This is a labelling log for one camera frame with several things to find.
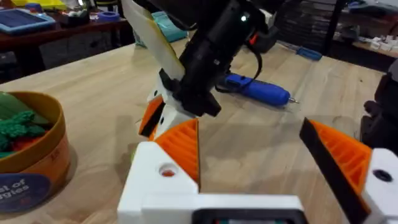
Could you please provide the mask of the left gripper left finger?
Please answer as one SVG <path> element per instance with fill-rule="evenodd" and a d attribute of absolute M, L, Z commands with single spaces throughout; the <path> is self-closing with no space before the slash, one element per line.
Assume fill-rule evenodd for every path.
<path fill-rule="evenodd" d="M 122 192 L 118 223 L 191 223 L 200 189 L 198 120 L 139 143 Z"/>

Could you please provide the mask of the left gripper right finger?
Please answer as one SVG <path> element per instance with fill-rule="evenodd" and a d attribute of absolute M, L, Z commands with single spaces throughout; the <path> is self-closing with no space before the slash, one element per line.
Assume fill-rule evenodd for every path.
<path fill-rule="evenodd" d="M 305 118 L 300 139 L 312 155 L 346 223 L 397 223 L 397 155 Z"/>

